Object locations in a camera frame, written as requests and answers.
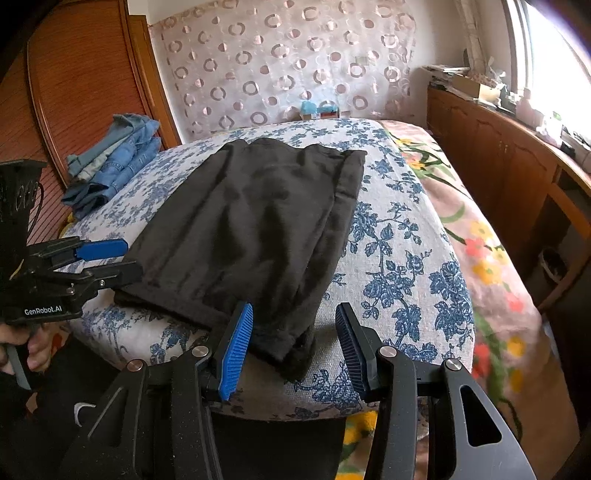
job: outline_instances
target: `wooden wardrobe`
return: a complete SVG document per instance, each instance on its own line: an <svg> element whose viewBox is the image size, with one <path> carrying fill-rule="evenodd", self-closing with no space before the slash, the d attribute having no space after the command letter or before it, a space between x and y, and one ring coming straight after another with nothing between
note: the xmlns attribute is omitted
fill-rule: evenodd
<svg viewBox="0 0 591 480"><path fill-rule="evenodd" d="M70 180L66 157L99 141L114 113L148 115L160 121L163 148L180 144L145 17L130 16L126 0L63 0L0 83L0 161L47 163L29 243L59 234L70 213L61 203Z"/></svg>

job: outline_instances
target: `window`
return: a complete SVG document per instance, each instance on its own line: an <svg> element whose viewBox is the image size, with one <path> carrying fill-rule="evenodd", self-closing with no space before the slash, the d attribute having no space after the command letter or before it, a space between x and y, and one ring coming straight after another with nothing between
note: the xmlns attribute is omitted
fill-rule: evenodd
<svg viewBox="0 0 591 480"><path fill-rule="evenodd" d="M545 16L525 0L514 5L518 89L529 87L535 108L557 112L569 130L591 137L588 67Z"/></svg>

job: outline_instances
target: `pink floral sheet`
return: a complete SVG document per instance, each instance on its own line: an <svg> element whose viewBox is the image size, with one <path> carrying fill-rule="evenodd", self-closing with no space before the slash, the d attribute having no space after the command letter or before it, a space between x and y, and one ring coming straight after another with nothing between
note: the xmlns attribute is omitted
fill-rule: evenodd
<svg viewBox="0 0 591 480"><path fill-rule="evenodd" d="M550 479L579 431L541 316L435 140L415 125L382 124L427 192L466 279L476 325L472 375L511 427L538 480Z"/></svg>

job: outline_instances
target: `dark folded garment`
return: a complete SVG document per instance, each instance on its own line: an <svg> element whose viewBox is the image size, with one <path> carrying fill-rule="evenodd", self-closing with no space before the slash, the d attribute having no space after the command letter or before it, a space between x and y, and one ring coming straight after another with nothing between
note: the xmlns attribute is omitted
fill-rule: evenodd
<svg viewBox="0 0 591 480"><path fill-rule="evenodd" d="M345 246L366 152L237 140L160 207L125 256L144 267L120 304L225 325L252 303L252 351L289 379L314 351L316 311Z"/></svg>

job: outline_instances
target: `bright window light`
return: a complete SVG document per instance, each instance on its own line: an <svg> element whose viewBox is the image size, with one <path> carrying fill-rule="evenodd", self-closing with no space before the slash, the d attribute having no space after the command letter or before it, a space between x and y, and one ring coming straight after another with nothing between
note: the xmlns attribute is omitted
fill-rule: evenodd
<svg viewBox="0 0 591 480"><path fill-rule="evenodd" d="M532 104L544 113L557 112L570 131L591 137L591 82L566 40L531 5L528 16L532 52Z"/></svg>

